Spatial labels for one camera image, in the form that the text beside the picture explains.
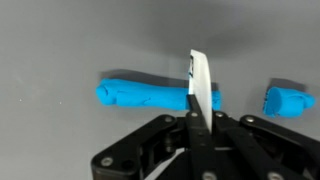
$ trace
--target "screw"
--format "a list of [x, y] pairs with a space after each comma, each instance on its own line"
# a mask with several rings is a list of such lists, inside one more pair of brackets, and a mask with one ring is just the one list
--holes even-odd
[[246, 117], [246, 120], [247, 120], [248, 122], [254, 122], [253, 117], [250, 117], [250, 116]]
[[104, 167], [108, 167], [113, 163], [113, 159], [111, 157], [105, 157], [101, 160], [101, 165]]
[[166, 121], [166, 122], [172, 122], [173, 119], [172, 119], [170, 116], [167, 116], [167, 117], [164, 119], [164, 121]]
[[284, 178], [279, 173], [276, 173], [276, 172], [269, 172], [268, 179], [269, 180], [284, 180]]
[[202, 175], [203, 180], [217, 180], [217, 176], [212, 172], [205, 172]]
[[217, 116], [217, 117], [222, 117], [223, 114], [222, 114], [221, 112], [216, 112], [216, 116]]
[[198, 113], [193, 112], [193, 113], [191, 113], [191, 116], [192, 116], [192, 117], [198, 117]]

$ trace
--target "bolt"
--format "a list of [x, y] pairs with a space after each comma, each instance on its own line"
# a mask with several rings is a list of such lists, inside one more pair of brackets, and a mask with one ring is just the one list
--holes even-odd
[[221, 112], [216, 112], [216, 116], [217, 116], [217, 117], [222, 117], [223, 114], [222, 114]]
[[253, 117], [250, 117], [250, 116], [246, 117], [246, 120], [247, 120], [248, 122], [254, 122]]
[[202, 175], [202, 180], [217, 180], [217, 176], [212, 172], [205, 172]]
[[167, 116], [167, 117], [164, 119], [164, 121], [166, 121], [166, 122], [172, 122], [173, 119], [172, 119], [170, 116]]
[[279, 173], [276, 173], [276, 172], [269, 172], [268, 179], [269, 180], [284, 180], [284, 178]]
[[113, 159], [111, 157], [105, 157], [101, 160], [101, 165], [104, 167], [108, 167], [113, 163]]
[[193, 113], [191, 113], [191, 116], [192, 116], [192, 117], [198, 117], [198, 113], [193, 112]]

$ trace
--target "gray surface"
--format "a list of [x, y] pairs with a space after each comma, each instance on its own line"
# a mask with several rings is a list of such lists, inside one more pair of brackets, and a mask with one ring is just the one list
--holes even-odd
[[[318, 98], [319, 9], [318, 0], [2, 0], [1, 179], [91, 179], [94, 154], [159, 114], [184, 113], [103, 107], [101, 73], [185, 79], [191, 48], [208, 55], [233, 117], [263, 116], [271, 78]], [[272, 121], [320, 140], [319, 118], [317, 105]]]

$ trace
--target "white blade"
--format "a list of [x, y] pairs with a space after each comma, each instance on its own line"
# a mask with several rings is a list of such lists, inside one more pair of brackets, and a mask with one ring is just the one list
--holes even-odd
[[212, 100], [209, 64], [207, 56], [195, 50], [191, 50], [189, 94], [196, 96], [204, 119], [211, 132]]

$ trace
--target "blue play dough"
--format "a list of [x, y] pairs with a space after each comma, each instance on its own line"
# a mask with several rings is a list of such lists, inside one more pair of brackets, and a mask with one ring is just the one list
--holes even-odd
[[268, 90], [263, 112], [267, 116], [276, 115], [292, 118], [302, 115], [304, 109], [311, 108], [316, 100], [310, 94], [294, 89], [272, 87]]
[[[96, 94], [103, 105], [188, 109], [187, 88], [153, 86], [120, 79], [103, 79], [96, 88]], [[212, 92], [212, 107], [214, 110], [220, 110], [221, 94], [219, 91]]]

